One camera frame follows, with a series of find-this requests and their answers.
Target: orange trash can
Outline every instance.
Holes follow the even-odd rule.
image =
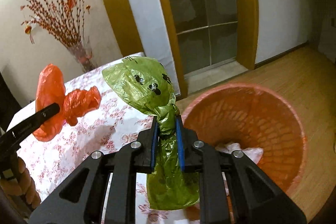
[[[263,148],[258,166],[288,195],[299,184],[305,134],[293,107],[274,91],[255,84],[221,85],[195,99],[182,120],[210,145],[237,142],[242,149]]]

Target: blue gripper pad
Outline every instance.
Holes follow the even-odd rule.
[[[151,149],[151,169],[154,170],[155,165],[155,149],[158,146],[158,123],[155,123],[154,135],[152,140],[152,149]]]
[[[181,171],[184,172],[184,147],[181,134],[181,125],[179,120],[176,119],[176,141],[177,141],[177,157]]]

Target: metal pivot bolt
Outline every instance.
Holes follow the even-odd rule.
[[[131,143],[131,147],[132,147],[132,148],[139,148],[140,146],[141,146],[141,143],[140,143],[140,142],[135,141],[135,142],[132,142],[132,143]]]
[[[96,159],[99,159],[101,157],[101,155],[102,155],[102,152],[95,151],[91,154],[91,157],[96,160]]]
[[[236,158],[242,158],[244,156],[244,152],[241,150],[235,150],[233,151],[233,156],[235,156]]]
[[[202,141],[195,141],[194,142],[194,147],[201,148],[204,146],[204,142]]]

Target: orange plastic bag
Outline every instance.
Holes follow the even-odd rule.
[[[36,92],[36,111],[58,103],[60,111],[43,123],[33,135],[42,142],[52,140],[61,132],[65,122],[71,126],[77,124],[77,118],[87,112],[98,109],[101,96],[96,86],[87,90],[73,90],[65,96],[65,86],[61,70],[53,65],[47,65],[40,73]]]

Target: human hand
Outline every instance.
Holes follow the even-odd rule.
[[[31,178],[25,162],[18,157],[18,169],[21,174],[20,181],[7,181],[0,179],[0,186],[6,195],[25,195],[27,204],[31,204],[32,208],[36,208],[41,203],[41,198],[36,191],[35,182]]]

